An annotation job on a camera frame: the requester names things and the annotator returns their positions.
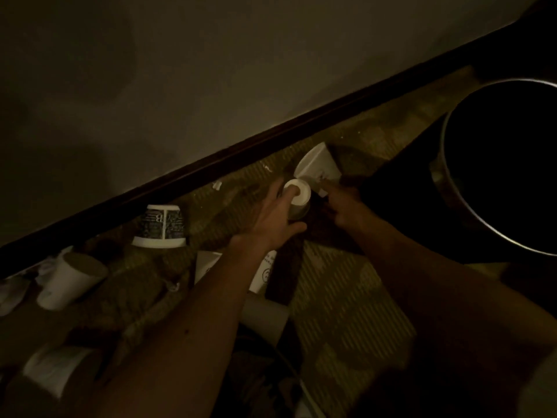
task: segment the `smiley face drawing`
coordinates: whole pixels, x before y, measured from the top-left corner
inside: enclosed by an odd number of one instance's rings
[[[269,274],[271,274],[271,269],[264,269],[262,273],[263,282],[267,283],[269,281]]]

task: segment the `person's right hand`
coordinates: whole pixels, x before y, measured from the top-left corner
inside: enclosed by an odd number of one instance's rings
[[[358,189],[344,188],[327,180],[321,181],[320,185],[329,192],[329,205],[336,213],[335,224],[341,229],[364,231],[370,221],[377,218],[360,200]]]

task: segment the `paper cup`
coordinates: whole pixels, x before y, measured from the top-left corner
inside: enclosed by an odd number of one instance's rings
[[[286,182],[283,191],[288,188],[288,186],[296,186],[300,189],[300,194],[295,196],[290,203],[290,208],[288,210],[288,218],[290,220],[299,220],[304,217],[310,209],[310,198],[311,198],[311,188],[308,182],[301,179],[292,179]]]
[[[338,183],[342,174],[324,142],[313,147],[298,163],[294,177],[308,182],[311,189],[324,198],[327,192],[321,189],[319,182],[328,179]]]
[[[58,400],[81,397],[90,391],[102,356],[78,346],[45,347],[27,361],[23,375]]]
[[[199,251],[197,253],[195,279],[196,284],[217,263],[221,255],[221,253],[212,253],[209,251]],[[271,251],[265,256],[263,261],[261,261],[261,264],[259,265],[259,268],[257,269],[257,272],[255,273],[254,278],[251,281],[249,290],[254,293],[259,293],[261,288],[265,286],[265,284],[269,280],[269,276],[271,275],[271,269],[273,267],[273,264],[275,263],[276,255],[277,251]]]
[[[185,245],[184,220],[177,205],[147,205],[138,235],[131,243],[143,248]]]
[[[59,311],[108,276],[108,268],[83,253],[65,253],[37,297],[44,309]]]
[[[265,299],[263,296],[248,293],[240,322],[276,347],[288,321],[288,316],[287,306]]]

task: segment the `wall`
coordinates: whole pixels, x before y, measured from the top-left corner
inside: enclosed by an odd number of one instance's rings
[[[0,0],[0,245],[535,0]]]

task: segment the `baseboard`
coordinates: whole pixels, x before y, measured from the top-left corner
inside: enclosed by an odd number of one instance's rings
[[[464,46],[4,245],[0,247],[0,278],[17,273],[61,248],[79,243],[136,217],[149,203],[169,202],[320,130],[472,64],[491,49],[500,47],[502,43],[508,43],[518,34],[535,27],[542,15],[545,15],[545,11],[532,13]]]

